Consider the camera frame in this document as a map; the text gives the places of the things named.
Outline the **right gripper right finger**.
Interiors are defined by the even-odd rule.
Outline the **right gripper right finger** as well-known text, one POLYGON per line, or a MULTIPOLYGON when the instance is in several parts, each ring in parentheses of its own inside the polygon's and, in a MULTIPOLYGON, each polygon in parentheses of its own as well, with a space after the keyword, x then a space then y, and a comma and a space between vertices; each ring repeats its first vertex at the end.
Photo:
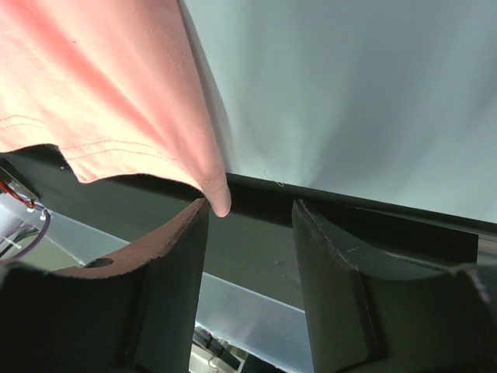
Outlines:
POLYGON ((316 372, 494 372, 496 268, 473 233, 296 200, 316 372))

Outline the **pink polo shirt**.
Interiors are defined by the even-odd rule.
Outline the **pink polo shirt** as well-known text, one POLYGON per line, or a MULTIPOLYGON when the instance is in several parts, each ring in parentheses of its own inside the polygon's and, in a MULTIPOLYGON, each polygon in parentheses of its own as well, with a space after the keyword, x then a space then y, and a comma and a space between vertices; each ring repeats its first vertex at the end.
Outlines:
POLYGON ((1 150, 34 145, 83 183, 148 174, 231 208, 176 1, 1 3, 1 150))

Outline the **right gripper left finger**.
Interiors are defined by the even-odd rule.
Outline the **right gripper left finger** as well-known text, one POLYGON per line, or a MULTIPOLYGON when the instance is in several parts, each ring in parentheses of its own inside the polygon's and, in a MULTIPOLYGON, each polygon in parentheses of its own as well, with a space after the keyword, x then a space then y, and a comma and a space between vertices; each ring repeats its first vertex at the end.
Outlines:
POLYGON ((197 199, 85 267, 1 265, 3 372, 186 372, 207 246, 197 199))

